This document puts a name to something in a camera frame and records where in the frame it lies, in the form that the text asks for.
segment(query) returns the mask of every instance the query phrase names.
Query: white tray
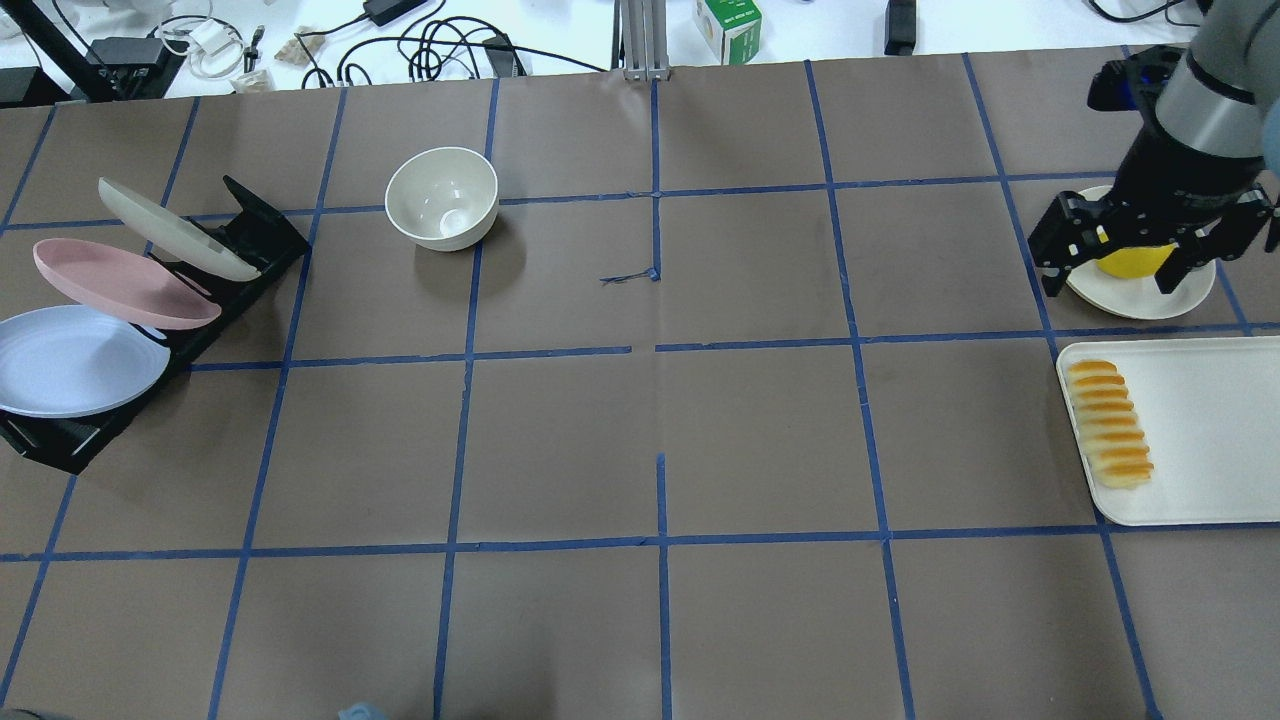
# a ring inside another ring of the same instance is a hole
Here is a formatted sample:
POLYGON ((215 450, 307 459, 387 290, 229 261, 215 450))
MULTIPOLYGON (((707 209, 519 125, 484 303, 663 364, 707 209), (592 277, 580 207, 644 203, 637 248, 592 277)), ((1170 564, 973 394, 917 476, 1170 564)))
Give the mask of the white tray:
MULTIPOLYGON (((1096 483, 1080 451, 1094 505, 1121 525, 1280 520, 1280 337, 1078 342, 1066 368, 1110 360, 1125 377, 1147 433, 1149 483, 1096 483)), ((1066 400, 1076 446, 1080 433, 1066 400)))

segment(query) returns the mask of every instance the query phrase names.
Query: dish rack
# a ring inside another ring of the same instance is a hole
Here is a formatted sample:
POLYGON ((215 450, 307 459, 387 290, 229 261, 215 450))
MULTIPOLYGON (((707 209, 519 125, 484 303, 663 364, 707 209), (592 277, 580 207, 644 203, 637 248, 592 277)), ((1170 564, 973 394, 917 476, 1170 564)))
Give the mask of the dish rack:
POLYGON ((191 331, 155 331, 133 325, 152 342, 169 348, 169 363, 155 384, 119 407, 64 419, 28 418, 0 410, 0 436, 19 455, 67 473, 84 470, 90 461, 155 398, 170 378, 200 357, 228 325, 243 315, 266 288, 288 270, 294 260, 311 249, 306 238, 279 210, 230 177, 223 176, 223 182, 239 204, 241 213, 225 225, 212 229, 195 220, 191 223, 261 270, 261 275, 248 282, 228 281, 182 260, 161 260, 148 252, 148 258, 178 279, 205 291, 209 300, 223 309, 221 314, 207 325, 191 331))

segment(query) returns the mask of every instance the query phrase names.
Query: white floor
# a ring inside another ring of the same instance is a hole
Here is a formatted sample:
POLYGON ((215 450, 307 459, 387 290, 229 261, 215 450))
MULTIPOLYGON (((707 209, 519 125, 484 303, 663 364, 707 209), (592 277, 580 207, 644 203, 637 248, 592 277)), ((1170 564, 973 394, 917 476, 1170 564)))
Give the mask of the white floor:
MULTIPOLYGON (((47 5, 49 0, 40 0, 47 5)), ((61 0, 64 8, 79 13, 77 28, 87 38, 141 36, 163 17, 160 12, 138 13, 104 8, 104 4, 163 5, 163 0, 61 0)), ((886 0, 756 0, 764 13, 763 49, 754 61, 771 63, 801 59, 868 58, 881 55, 884 46, 886 0)), ((1100 0, 1114 14, 1132 15, 1158 0, 1100 0)), ((175 0, 179 12, 204 14, 205 0, 175 0)), ((360 40, 394 36, 415 18, 435 8, 429 0, 419 10, 379 28, 361 23, 344 29, 319 54, 320 64, 333 72, 338 59, 360 40)), ((716 58, 692 24, 692 0, 669 0, 668 42, 673 65, 708 65, 716 58)), ((236 24, 250 36, 259 24, 266 33, 260 45, 278 88, 294 88, 302 69, 271 59, 275 50, 298 26, 326 29, 361 12, 357 0, 307 1, 215 0, 214 14, 236 24)), ((1044 47, 1091 47, 1103 45, 1142 45, 1183 42, 1193 28, 1174 27, 1160 15, 1132 24, 1116 24, 1097 17, 1084 0, 920 0, 916 54, 1030 50, 1044 47)), ((1172 19, 1199 20, 1192 0, 1170 10, 1172 19)), ((445 0, 439 18, 474 15, 507 32, 517 45, 536 47, 607 67, 613 27, 613 0, 445 0)), ((358 50, 353 58, 372 76, 374 82, 407 81, 406 63, 390 42, 358 50)), ((20 36, 0 40, 0 67, 31 65, 32 51, 20 36)), ((525 60, 532 74, 580 72, 580 68, 548 58, 525 60)), ((489 72, 483 56, 480 67, 489 72)), ((45 59, 46 72, 64 86, 67 78, 45 59)), ((465 77, 462 67, 451 64, 445 77, 465 77)), ((183 68, 170 96, 221 95, 230 91, 227 79, 205 81, 183 68)))

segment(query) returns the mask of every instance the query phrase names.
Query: bowl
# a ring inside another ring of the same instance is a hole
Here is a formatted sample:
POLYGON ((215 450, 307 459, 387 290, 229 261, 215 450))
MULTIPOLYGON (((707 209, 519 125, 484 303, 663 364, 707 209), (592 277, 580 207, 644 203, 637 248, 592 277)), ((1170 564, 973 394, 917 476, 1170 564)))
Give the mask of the bowl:
POLYGON ((422 247, 471 247, 498 217, 498 173, 474 150, 435 147, 396 170, 385 206, 396 229, 422 247))

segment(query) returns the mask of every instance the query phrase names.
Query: brown tabletop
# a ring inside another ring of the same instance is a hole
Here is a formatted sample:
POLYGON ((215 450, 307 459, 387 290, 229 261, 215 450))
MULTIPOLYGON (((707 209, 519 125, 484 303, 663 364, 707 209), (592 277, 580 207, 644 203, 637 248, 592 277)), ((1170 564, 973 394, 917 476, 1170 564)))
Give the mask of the brown tabletop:
POLYGON ((1160 323, 1042 296, 1025 233, 1139 127, 1084 105, 1117 56, 0 111, 0 318, 68 302, 41 238, 142 251, 104 174, 314 246, 82 475, 0 454, 0 705, 1276 716, 1280 532, 1102 521, 1052 369, 1280 328, 1265 256, 1160 323), (442 145, 503 199, 449 255, 380 205, 442 145))

